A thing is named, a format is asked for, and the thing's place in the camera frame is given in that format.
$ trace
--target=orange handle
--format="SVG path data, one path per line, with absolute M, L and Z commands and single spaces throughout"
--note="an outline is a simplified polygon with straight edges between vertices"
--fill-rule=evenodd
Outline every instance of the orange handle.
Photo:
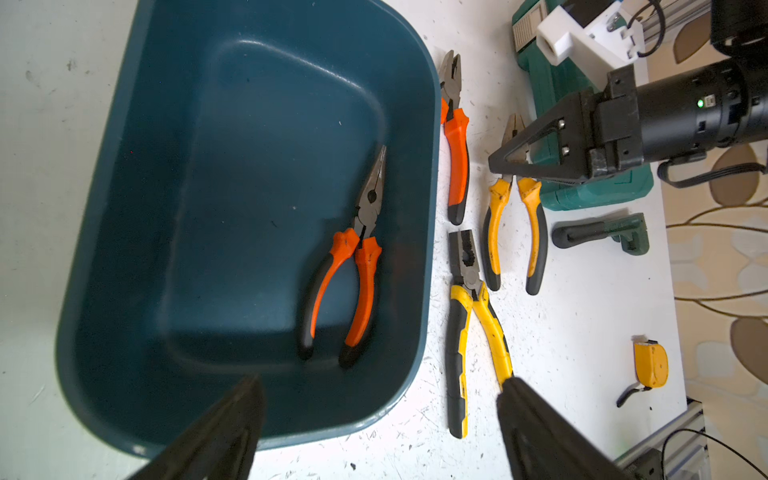
M 469 152 L 467 150 L 469 118 L 461 108 L 453 111 L 453 118 L 445 123 L 445 137 L 451 146 L 451 187 L 448 194 L 449 219 L 461 225 L 469 187 Z
M 339 354 L 339 365 L 344 369 L 352 366 L 365 349 L 364 340 L 369 332 L 373 310 L 373 277 L 376 275 L 376 264 L 379 262 L 381 252 L 382 248 L 379 247 L 375 237 L 363 240 L 360 249 L 355 252 L 355 263 L 360 275 L 360 295 L 357 299 L 355 318 Z
M 445 123 L 445 117 L 448 117 L 448 104 L 444 98 L 440 98 L 440 124 Z
M 357 236 L 357 233 L 352 228 L 333 235 L 333 246 L 330 250 L 330 256 L 326 258 L 317 270 L 313 284 L 310 287 L 310 294 L 306 305 L 311 306 L 311 308 L 305 308 L 299 326 L 299 356 L 303 359 L 308 359 L 312 356 L 315 327 L 317 326 L 317 313 L 320 311 L 320 304 L 323 302 L 323 295 L 326 293 L 328 284 L 341 264 L 346 262 L 355 253 L 359 242 L 360 237 Z
M 355 319 L 344 340 L 348 346 L 357 346 L 368 328 L 373 309 L 373 276 L 376 274 L 376 264 L 379 262 L 381 253 L 382 248 L 379 247 L 375 237 L 363 240 L 362 247 L 355 252 L 355 263 L 360 275 L 360 295 L 357 298 Z

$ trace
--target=yellow pliers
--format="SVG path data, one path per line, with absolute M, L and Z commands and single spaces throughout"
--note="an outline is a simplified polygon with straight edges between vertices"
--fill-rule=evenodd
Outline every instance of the yellow pliers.
M 517 133 L 517 115 L 511 115 L 507 122 L 502 144 L 506 144 Z M 512 158 L 511 161 L 525 162 L 526 151 L 520 149 L 518 152 L 520 152 L 520 158 Z M 509 202 L 512 175 L 503 175 L 489 190 L 491 191 L 491 203 L 488 205 L 488 213 L 485 214 L 482 229 L 483 263 L 488 288 L 496 291 L 502 287 L 502 265 L 498 258 L 498 228 L 502 222 L 504 208 Z M 518 190 L 531 220 L 531 258 L 528 261 L 528 279 L 525 282 L 525 291 L 529 295 L 536 295 L 541 289 L 541 279 L 544 277 L 549 244 L 547 218 L 544 215 L 540 198 L 541 182 L 532 178 L 518 178 Z
M 450 233 L 449 251 L 453 286 L 451 286 L 448 332 L 445 335 L 448 426 L 453 436 L 463 439 L 467 436 L 468 426 L 465 375 L 467 334 L 473 310 L 480 319 L 485 336 L 488 338 L 499 387 L 512 376 L 512 360 L 504 330 L 488 298 L 488 287 L 480 280 L 480 266 L 472 230 Z

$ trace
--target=orange pliers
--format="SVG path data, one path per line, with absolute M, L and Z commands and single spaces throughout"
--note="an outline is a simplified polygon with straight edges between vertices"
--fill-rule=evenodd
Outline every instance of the orange pliers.
M 363 340 L 369 333 L 371 310 L 373 309 L 373 277 L 376 274 L 379 255 L 382 252 L 382 248 L 376 242 L 376 237 L 371 237 L 371 233 L 376 227 L 376 219 L 381 211 L 385 164 L 386 147 L 381 146 L 371 173 L 366 178 L 357 199 L 357 214 L 352 220 L 352 226 L 333 235 L 333 246 L 329 255 L 313 278 L 310 294 L 306 298 L 297 331 L 299 357 L 304 360 L 310 358 L 313 353 L 317 314 L 320 311 L 320 304 L 328 284 L 342 263 L 346 262 L 353 254 L 360 275 L 360 293 L 352 326 L 339 355 L 339 364 L 343 368 L 350 367 L 362 352 Z
M 451 147 L 451 187 L 448 194 L 448 219 L 454 225 L 464 221 L 469 190 L 469 151 L 467 150 L 467 125 L 469 118 L 458 107 L 462 91 L 462 56 L 445 54 L 440 68 L 440 95 L 442 109 L 440 124 L 445 125 L 445 138 Z

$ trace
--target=black cylindrical motor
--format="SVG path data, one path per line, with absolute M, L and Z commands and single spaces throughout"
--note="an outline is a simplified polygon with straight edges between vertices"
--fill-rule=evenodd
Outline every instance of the black cylindrical motor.
M 728 58 L 637 88 L 644 162 L 768 137 L 768 65 Z

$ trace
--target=needle-nose pliers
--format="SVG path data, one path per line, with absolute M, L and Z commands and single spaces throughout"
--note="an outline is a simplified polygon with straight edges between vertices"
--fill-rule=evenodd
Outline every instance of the needle-nose pliers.
M 303 315 L 299 320 L 298 347 L 299 357 L 302 359 L 306 360 L 312 356 L 317 314 L 328 284 L 342 263 L 353 254 L 360 276 L 360 291 L 352 326 L 339 355 L 339 364 L 344 368 L 350 367 L 362 352 L 373 308 L 373 277 L 382 252 L 376 237 L 371 234 L 376 228 L 376 219 L 381 211 L 385 165 L 386 146 L 381 146 L 357 199 L 357 213 L 352 220 L 352 226 L 333 235 L 333 246 L 329 255 L 320 264 L 313 278 Z

